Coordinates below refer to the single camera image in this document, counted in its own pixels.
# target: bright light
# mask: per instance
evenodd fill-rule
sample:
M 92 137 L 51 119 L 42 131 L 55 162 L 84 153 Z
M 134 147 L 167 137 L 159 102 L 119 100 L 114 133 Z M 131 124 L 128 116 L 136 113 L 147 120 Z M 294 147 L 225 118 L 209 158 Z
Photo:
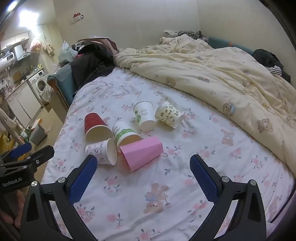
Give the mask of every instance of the bright light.
M 17 5 L 17 0 L 13 1 L 7 8 L 8 12 L 11 12 Z
M 35 29 L 39 14 L 24 10 L 20 13 L 20 27 L 26 27 L 30 30 Z

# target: bed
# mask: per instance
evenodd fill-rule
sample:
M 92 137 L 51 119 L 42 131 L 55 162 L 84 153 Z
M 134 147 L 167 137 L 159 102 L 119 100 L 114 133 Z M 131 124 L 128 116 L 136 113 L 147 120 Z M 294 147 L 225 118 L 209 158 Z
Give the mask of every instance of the bed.
M 81 201 L 74 204 L 98 240 L 189 240 L 213 206 L 190 171 L 189 159 L 196 153 L 221 176 L 257 181 L 269 235 L 295 184 L 295 149 L 286 151 L 293 144 L 278 147 L 282 138 L 295 137 L 295 89 L 240 49 L 214 50 L 186 35 L 161 42 L 121 51 L 115 56 L 119 67 L 79 90 L 42 183 L 68 176 L 82 163 L 84 118 L 96 112 L 109 127 L 119 120 L 131 123 L 142 138 L 156 135 L 164 147 L 159 157 L 133 173 L 126 171 L 121 156 L 114 167 L 98 165 Z M 278 88 L 276 97 L 272 84 Z M 185 118 L 175 130 L 158 122 L 153 131 L 141 132 L 133 114 L 141 100 L 155 109 L 168 100 Z M 264 119 L 273 126 L 266 127 Z M 160 212 L 149 208 L 155 202 L 153 192 L 161 194 Z M 70 237 L 55 204 L 52 208 L 62 233 Z M 234 209 L 235 203 L 217 236 L 226 231 Z

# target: paper cup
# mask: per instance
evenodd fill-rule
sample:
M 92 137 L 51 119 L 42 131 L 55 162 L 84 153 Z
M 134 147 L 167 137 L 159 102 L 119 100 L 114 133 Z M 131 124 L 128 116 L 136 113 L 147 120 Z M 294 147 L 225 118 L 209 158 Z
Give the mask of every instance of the paper cup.
M 152 131 L 156 126 L 153 105 L 149 101 L 140 101 L 133 107 L 141 131 Z
M 84 133 L 87 144 L 105 141 L 113 137 L 111 129 L 95 112 L 86 115 L 84 119 Z
M 184 115 L 166 100 L 157 108 L 155 118 L 175 129 L 181 124 Z
M 112 132 L 113 132 L 115 143 L 119 152 L 120 152 L 120 148 L 119 148 L 120 146 L 142 140 L 142 137 L 140 137 L 131 128 L 131 126 L 129 126 L 123 121 L 117 122 L 112 128 Z
M 99 164 L 114 166 L 117 163 L 117 148 L 113 139 L 87 145 L 85 154 L 95 156 Z
M 163 153 L 163 144 L 157 137 L 149 137 L 120 149 L 133 172 Z

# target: mattress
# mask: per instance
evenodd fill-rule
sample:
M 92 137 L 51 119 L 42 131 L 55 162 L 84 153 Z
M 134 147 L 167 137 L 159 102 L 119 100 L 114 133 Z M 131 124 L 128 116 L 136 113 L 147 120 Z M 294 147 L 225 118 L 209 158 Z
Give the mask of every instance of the mattress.
M 142 100 L 155 109 L 168 100 L 185 118 L 176 129 L 158 122 L 153 131 L 142 132 L 133 113 L 133 106 Z M 67 177 L 85 159 L 84 118 L 89 112 L 98 113 L 111 128 L 117 121 L 131 123 L 142 138 L 157 136 L 164 147 L 159 157 L 133 173 L 126 171 L 122 157 L 115 166 L 98 165 L 82 199 L 74 204 L 98 240 L 189 240 L 213 207 L 189 167 L 190 157 L 197 153 L 221 176 L 235 182 L 257 181 L 267 227 L 294 186 L 285 164 L 214 107 L 118 67 L 76 94 L 43 184 Z M 162 208 L 155 210 L 153 204 Z M 52 208 L 62 233 L 70 237 L 55 203 Z M 234 209 L 233 202 L 218 236 L 226 231 Z

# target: screw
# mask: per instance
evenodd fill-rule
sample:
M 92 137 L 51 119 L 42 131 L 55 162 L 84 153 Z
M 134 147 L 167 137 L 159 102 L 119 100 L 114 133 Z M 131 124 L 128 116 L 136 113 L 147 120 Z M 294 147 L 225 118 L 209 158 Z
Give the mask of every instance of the screw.
M 229 182 L 229 178 L 228 177 L 222 177 L 222 181 L 227 183 L 227 182 Z
M 256 182 L 255 180 L 250 180 L 250 184 L 251 184 L 252 186 L 256 186 L 256 185 L 257 185 L 257 182 Z
M 63 182 L 65 182 L 65 180 L 66 180 L 65 177 L 60 177 L 57 181 L 58 181 L 59 183 L 63 183 Z
M 38 182 L 37 181 L 34 181 L 34 182 L 31 183 L 31 186 L 32 187 L 35 187 L 35 186 L 37 186 L 37 184 L 38 184 Z

